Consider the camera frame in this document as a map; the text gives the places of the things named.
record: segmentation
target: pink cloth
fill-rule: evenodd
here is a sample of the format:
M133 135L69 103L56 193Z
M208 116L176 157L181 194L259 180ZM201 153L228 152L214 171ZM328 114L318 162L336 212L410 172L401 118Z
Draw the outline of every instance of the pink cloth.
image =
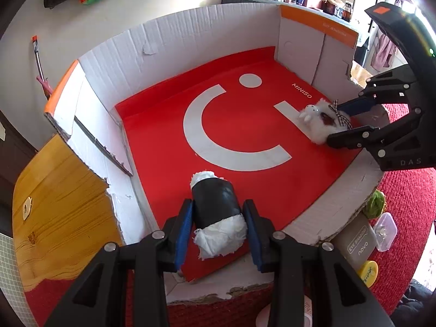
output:
M397 47L395 44L387 37L387 35L382 34L379 38L379 44L374 52L371 60L371 66L377 71L384 71L384 67L390 67L392 56L395 54Z

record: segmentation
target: orange sticker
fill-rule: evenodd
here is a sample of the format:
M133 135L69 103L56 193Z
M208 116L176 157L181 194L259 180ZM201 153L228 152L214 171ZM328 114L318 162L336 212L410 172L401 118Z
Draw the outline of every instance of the orange sticker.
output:
M390 8L380 6L380 7L377 7L377 8L374 10L374 12L375 12L375 13L378 13L379 15L382 15L383 13L386 13L387 11L390 11L390 10L391 10Z

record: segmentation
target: cardboard box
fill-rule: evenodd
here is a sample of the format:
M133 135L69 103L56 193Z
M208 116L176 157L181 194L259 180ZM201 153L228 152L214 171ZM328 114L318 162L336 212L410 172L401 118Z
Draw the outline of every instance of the cardboard box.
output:
M322 9L323 0L307 0L306 7Z
M302 6L246 3L182 11L131 28L76 60L47 103L45 114L77 156L109 184L121 237L131 244L159 226L117 104L205 63L268 47L274 47L276 62L341 103L361 90L349 80L357 39L357 32ZM161 93L152 97L166 98ZM389 123L382 106L359 120L373 126ZM284 231L306 244L334 236L358 213L381 178L371 155L361 151ZM245 255L196 284L177 281L166 275L168 302L209 294L228 298L231 288L267 283L272 275L261 275Z

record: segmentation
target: white tissue wrapping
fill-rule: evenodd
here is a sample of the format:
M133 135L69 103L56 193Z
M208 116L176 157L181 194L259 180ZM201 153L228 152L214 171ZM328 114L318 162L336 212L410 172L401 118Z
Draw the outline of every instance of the white tissue wrapping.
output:
M247 236L247 224L242 214L230 216L204 229L194 231L193 242L199 247L200 259L228 255L241 247Z
M194 174L191 178L191 189L193 186L195 186L198 182L200 182L201 180L205 180L207 178L218 178L217 176L215 176L215 173L213 173L212 171L201 171L201 172L197 172L196 174Z

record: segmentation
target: red mat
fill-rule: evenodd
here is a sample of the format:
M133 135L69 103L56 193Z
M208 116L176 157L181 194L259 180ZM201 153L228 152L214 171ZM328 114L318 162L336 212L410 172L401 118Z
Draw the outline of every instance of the red mat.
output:
M260 85L247 86L242 75L260 80ZM204 100L215 91L218 94ZM191 198L192 175L206 169L232 182L240 204L253 199L260 215L270 218L277 229L299 216L358 153L313 144L275 108L285 101L298 114L321 97L275 62L271 47L212 61L117 105L160 227L178 214L185 198ZM188 116L190 111L197 115ZM278 145L288 159L264 154ZM253 159L256 152L263 157ZM198 248L190 240L182 271L191 281L247 251L245 245L232 255L200 261Z

